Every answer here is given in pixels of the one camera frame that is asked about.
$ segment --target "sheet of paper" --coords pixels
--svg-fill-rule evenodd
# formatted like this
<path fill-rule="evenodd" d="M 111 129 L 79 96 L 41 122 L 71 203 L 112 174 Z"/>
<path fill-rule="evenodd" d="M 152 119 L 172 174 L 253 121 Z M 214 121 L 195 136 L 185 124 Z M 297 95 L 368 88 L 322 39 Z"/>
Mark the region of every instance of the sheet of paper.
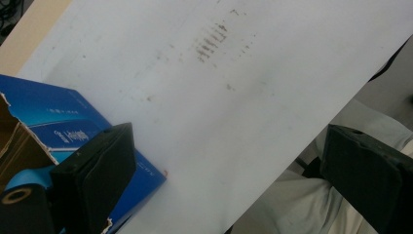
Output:
<path fill-rule="evenodd" d="M 19 76 L 132 122 L 137 148 L 168 172 L 121 233 L 223 233 L 413 33 L 412 9 L 74 0 Z"/>

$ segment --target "blue box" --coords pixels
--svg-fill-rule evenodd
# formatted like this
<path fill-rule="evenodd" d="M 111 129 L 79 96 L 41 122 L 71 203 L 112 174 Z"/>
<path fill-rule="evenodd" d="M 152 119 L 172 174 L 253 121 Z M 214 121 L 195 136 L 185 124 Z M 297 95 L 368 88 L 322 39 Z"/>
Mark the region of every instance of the blue box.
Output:
<path fill-rule="evenodd" d="M 7 106 L 12 118 L 16 117 L 39 143 L 45 157 L 50 159 L 50 164 L 63 161 L 97 133 L 111 127 L 109 122 L 74 90 L 0 75 L 0 94 L 3 97 L 0 102 L 4 101 L 2 106 Z M 5 124 L 7 128 L 2 129 L 1 124 L 2 121 L 13 121 L 9 120 L 10 116 L 3 115 L 0 113 L 0 134 L 6 133 L 6 129 L 10 129 L 11 133 L 13 126 Z M 2 142 L 6 144 L 5 134 L 2 135 Z M 116 232 L 166 180 L 137 150 L 135 157 L 136 173 L 108 217 L 112 222 L 110 233 Z"/>

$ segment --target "cardboard box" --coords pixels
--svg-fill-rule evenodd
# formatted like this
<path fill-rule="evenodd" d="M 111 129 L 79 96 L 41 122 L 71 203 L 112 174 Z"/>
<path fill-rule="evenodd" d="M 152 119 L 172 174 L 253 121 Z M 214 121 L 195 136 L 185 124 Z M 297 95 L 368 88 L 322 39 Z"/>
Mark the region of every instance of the cardboard box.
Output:
<path fill-rule="evenodd" d="M 0 191 L 23 169 L 58 164 L 111 125 L 78 92 L 0 75 Z M 115 232 L 165 181 L 135 151 L 137 170 L 109 219 Z"/>

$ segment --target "white cloth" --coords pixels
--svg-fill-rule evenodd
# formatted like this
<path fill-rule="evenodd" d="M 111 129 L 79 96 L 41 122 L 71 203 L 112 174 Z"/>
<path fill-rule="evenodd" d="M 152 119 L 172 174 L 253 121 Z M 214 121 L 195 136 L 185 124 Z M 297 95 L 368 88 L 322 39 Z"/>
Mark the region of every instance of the white cloth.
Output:
<path fill-rule="evenodd" d="M 351 100 L 331 124 L 360 130 L 413 155 L 413 134 L 393 118 Z M 317 137 L 322 155 L 324 130 Z M 234 225 L 233 234 L 373 234 L 373 227 L 330 183 L 286 170 Z"/>

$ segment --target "white paper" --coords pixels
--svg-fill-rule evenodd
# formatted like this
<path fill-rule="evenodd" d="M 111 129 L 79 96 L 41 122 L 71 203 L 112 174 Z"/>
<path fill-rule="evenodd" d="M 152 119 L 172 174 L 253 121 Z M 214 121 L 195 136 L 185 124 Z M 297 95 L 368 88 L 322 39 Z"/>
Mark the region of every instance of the white paper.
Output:
<path fill-rule="evenodd" d="M 413 33 L 413 1 L 74 0 L 19 76 L 78 90 L 168 181 L 121 233 L 223 233 Z"/>

